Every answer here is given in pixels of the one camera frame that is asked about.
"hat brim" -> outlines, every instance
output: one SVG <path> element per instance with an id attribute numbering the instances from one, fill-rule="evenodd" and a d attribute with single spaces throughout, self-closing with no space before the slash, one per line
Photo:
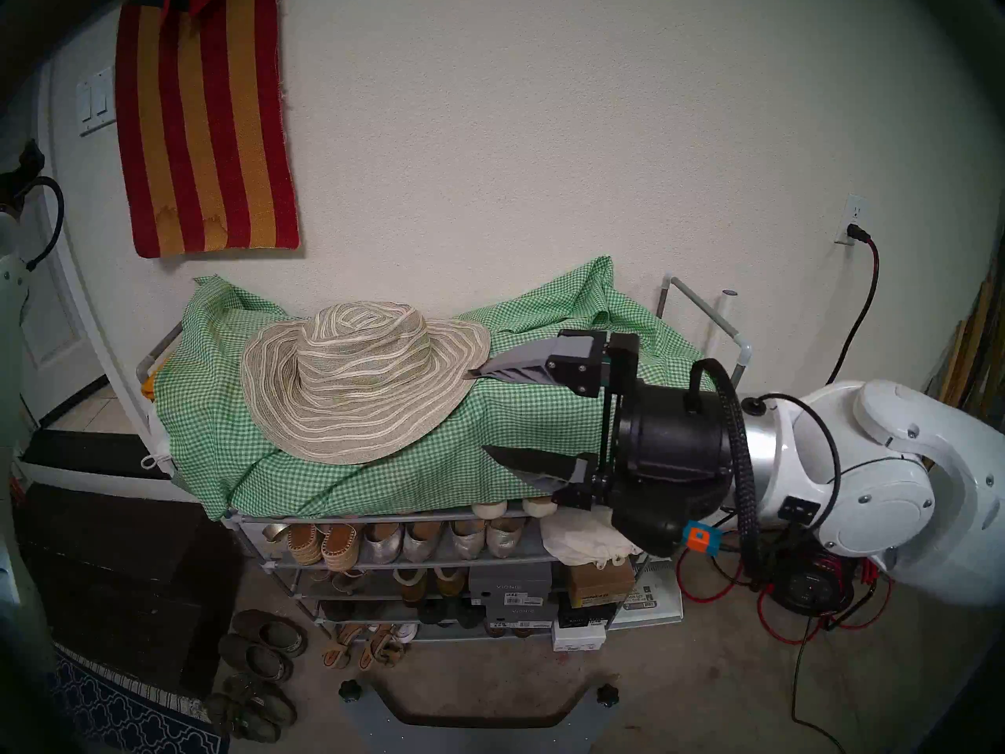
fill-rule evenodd
<path id="1" fill-rule="evenodd" d="M 488 357 L 480 324 L 426 320 L 430 356 L 404 383 L 309 397 L 296 374 L 296 340 L 308 321 L 272 324 L 244 347 L 241 387 L 262 434 L 293 456 L 326 464 L 364 464 L 399 451 L 437 427 L 474 381 L 462 378 Z"/>

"wall switch plate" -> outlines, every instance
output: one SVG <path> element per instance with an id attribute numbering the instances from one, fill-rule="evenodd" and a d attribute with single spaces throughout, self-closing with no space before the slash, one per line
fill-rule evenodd
<path id="1" fill-rule="evenodd" d="M 82 137 L 115 120 L 115 78 L 112 67 L 106 67 L 76 84 L 76 122 Z"/>
<path id="2" fill-rule="evenodd" d="M 854 244 L 855 241 L 848 237 L 848 224 L 855 224 L 867 230 L 868 227 L 865 226 L 865 213 L 867 209 L 868 203 L 864 197 L 849 194 L 848 202 L 844 206 L 844 215 L 841 216 L 841 225 L 837 228 L 834 242 L 838 242 L 841 245 Z"/>

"light switch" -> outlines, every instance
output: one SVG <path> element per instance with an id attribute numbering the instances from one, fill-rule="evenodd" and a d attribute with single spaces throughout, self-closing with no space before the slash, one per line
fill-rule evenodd
<path id="1" fill-rule="evenodd" d="M 95 72 L 77 83 L 76 112 L 81 136 L 116 120 L 115 77 L 112 67 Z"/>
<path id="2" fill-rule="evenodd" d="M 90 89 L 90 104 L 93 106 L 94 115 L 103 116 L 109 110 L 109 95 L 104 85 L 98 85 Z"/>
<path id="3" fill-rule="evenodd" d="M 76 120 L 81 127 L 90 121 L 90 83 L 86 80 L 76 84 Z"/>

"blue patterned rug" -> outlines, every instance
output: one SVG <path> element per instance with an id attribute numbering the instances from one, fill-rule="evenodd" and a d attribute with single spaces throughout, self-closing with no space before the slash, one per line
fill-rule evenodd
<path id="1" fill-rule="evenodd" d="M 198 700 L 173 695 L 56 644 L 52 695 L 77 732 L 130 754 L 225 754 Z"/>

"hat crown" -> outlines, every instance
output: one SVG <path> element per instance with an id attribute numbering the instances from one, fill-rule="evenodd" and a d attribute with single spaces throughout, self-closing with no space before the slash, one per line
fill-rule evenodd
<path id="1" fill-rule="evenodd" d="M 307 392 L 404 383 L 429 365 L 426 322 L 410 305 L 342 303 L 305 325 L 296 340 L 296 372 Z"/>

